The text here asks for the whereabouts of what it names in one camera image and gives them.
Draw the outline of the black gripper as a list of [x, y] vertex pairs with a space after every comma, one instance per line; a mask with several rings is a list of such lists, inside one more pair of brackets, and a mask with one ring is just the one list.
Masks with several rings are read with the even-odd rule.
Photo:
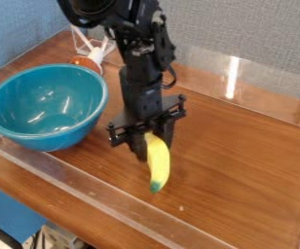
[[137, 132], [154, 131], [168, 147], [173, 145], [176, 121], [186, 116], [184, 103], [186, 95], [168, 95], [162, 97], [162, 111], [147, 117], [138, 118], [127, 109], [113, 118], [107, 124], [110, 144], [113, 147], [129, 143], [131, 151], [139, 161], [147, 161], [147, 144], [145, 134]]

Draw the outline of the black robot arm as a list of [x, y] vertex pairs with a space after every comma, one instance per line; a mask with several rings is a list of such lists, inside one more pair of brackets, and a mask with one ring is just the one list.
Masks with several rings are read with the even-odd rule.
[[145, 133], [173, 144], [176, 121], [185, 117], [180, 94], [164, 96], [176, 84], [164, 82], [173, 72], [176, 45], [160, 0], [57, 0], [70, 23], [81, 28], [105, 27], [117, 42], [125, 66], [119, 71], [125, 109], [107, 125], [113, 146], [127, 144], [147, 160]]

